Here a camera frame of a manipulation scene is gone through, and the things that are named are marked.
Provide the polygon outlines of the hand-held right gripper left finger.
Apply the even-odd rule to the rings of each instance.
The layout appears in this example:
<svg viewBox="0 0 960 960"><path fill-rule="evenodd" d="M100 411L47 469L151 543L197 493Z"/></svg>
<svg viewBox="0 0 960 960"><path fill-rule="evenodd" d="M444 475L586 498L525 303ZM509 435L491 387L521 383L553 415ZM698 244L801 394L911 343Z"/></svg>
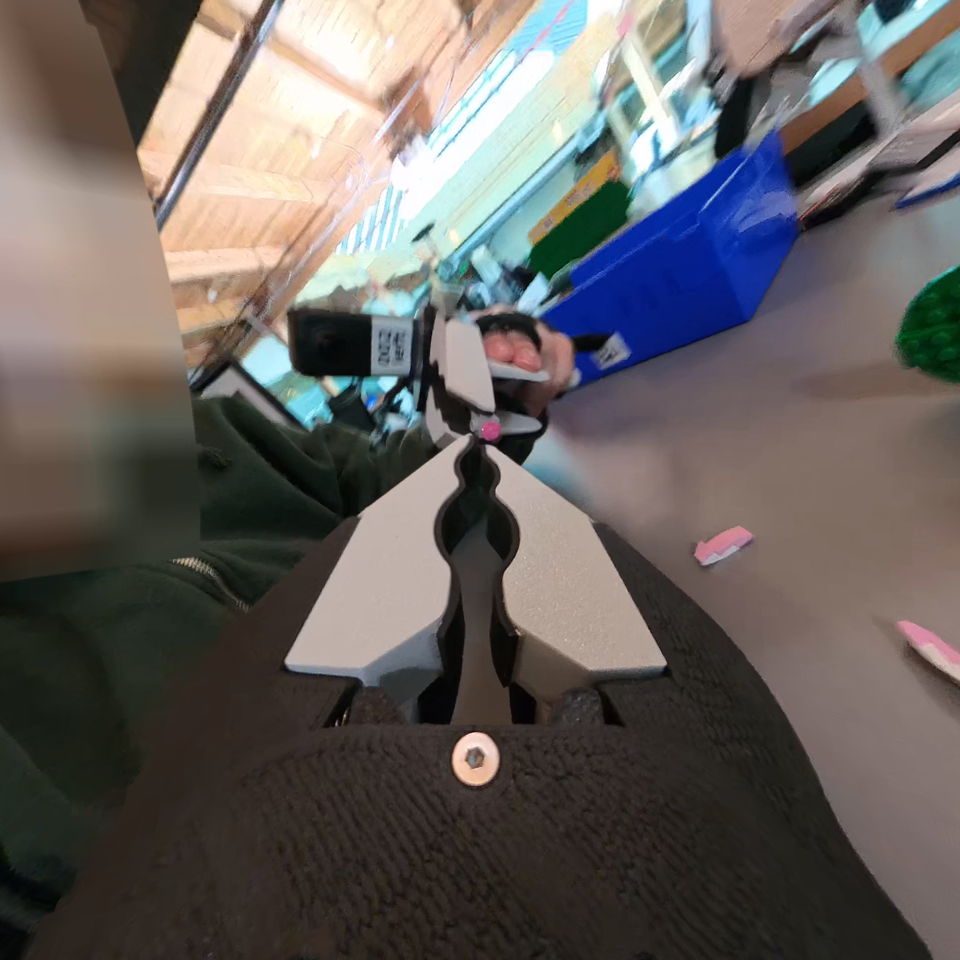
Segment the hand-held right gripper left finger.
<svg viewBox="0 0 960 960"><path fill-rule="evenodd" d="M288 671L353 679L415 722L450 723L465 627L444 520L475 452L474 438L455 440L358 515L286 654Z"/></svg>

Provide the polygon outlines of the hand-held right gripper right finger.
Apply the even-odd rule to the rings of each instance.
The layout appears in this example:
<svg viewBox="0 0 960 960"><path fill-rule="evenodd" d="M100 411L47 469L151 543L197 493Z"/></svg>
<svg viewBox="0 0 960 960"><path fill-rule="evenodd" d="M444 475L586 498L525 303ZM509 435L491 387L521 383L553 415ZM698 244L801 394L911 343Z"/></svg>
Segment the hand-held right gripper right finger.
<svg viewBox="0 0 960 960"><path fill-rule="evenodd" d="M501 561L490 654L510 722L537 723L570 690L661 678L666 656L592 518L496 447L478 457Z"/></svg>

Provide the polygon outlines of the green lego plant model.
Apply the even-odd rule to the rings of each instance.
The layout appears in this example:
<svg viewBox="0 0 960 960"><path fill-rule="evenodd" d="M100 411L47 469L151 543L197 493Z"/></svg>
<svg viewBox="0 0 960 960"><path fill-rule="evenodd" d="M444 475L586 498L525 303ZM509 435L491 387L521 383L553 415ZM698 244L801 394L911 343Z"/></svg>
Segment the green lego plant model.
<svg viewBox="0 0 960 960"><path fill-rule="evenodd" d="M959 266L931 279L909 302L894 353L906 369L959 384Z"/></svg>

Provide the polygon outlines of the pink white lego petal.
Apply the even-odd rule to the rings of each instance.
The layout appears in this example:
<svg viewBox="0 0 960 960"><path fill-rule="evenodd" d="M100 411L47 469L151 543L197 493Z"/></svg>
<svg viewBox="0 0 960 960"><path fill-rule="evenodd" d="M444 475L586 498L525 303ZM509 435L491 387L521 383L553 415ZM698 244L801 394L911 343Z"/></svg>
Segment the pink white lego petal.
<svg viewBox="0 0 960 960"><path fill-rule="evenodd" d="M710 567L749 546L753 539L753 534L745 527L731 527L707 540L699 541L693 555L700 566Z"/></svg>
<svg viewBox="0 0 960 960"><path fill-rule="evenodd" d="M927 664L959 686L959 651L937 633L908 620L898 620L896 629L909 648Z"/></svg>

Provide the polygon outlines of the person's left hand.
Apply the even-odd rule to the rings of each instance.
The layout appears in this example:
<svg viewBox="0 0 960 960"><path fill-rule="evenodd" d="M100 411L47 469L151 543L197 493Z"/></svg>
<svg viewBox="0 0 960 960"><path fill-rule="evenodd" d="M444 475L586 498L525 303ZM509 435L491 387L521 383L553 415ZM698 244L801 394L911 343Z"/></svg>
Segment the person's left hand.
<svg viewBox="0 0 960 960"><path fill-rule="evenodd" d="M546 373L545 380L512 381L506 388L524 413L534 418L544 414L569 386L575 362L570 338L504 304L474 311L469 318L483 332L488 360L530 374Z"/></svg>

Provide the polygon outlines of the blue storage bin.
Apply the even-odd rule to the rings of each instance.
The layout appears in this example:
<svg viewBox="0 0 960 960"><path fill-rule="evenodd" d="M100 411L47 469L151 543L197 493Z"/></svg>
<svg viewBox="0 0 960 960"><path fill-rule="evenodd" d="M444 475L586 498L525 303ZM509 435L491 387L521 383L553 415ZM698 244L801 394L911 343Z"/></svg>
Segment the blue storage bin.
<svg viewBox="0 0 960 960"><path fill-rule="evenodd" d="M750 321L799 235L780 134L740 148L577 263L546 310L584 386Z"/></svg>

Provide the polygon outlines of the person's green jacket torso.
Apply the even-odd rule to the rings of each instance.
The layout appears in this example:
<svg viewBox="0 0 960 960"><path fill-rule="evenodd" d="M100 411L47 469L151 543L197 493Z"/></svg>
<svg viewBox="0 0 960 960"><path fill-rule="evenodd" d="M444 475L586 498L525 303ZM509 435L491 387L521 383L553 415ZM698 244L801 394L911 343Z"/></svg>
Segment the person's green jacket torso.
<svg viewBox="0 0 960 960"><path fill-rule="evenodd" d="M168 685L318 541L2 584L2 956L53 911L138 773Z"/></svg>

